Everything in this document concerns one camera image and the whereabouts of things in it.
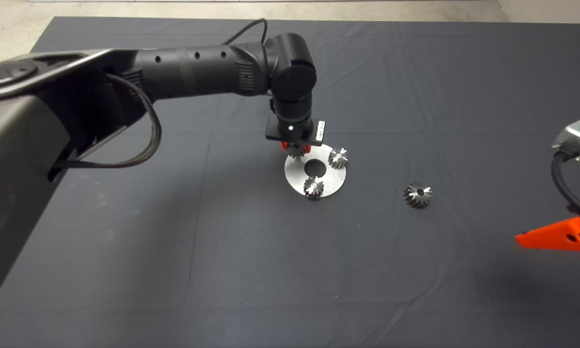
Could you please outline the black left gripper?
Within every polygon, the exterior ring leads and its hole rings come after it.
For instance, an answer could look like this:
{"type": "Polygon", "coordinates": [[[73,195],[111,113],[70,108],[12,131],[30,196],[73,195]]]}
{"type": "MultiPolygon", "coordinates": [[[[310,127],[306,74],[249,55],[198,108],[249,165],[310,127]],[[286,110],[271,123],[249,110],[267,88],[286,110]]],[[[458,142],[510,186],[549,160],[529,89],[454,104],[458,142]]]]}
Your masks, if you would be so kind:
{"type": "Polygon", "coordinates": [[[270,115],[265,129],[265,138],[281,142],[283,150],[292,145],[304,145],[305,152],[311,151],[311,146],[319,147],[323,144],[325,121],[308,117],[302,121],[290,122],[270,115]]]}

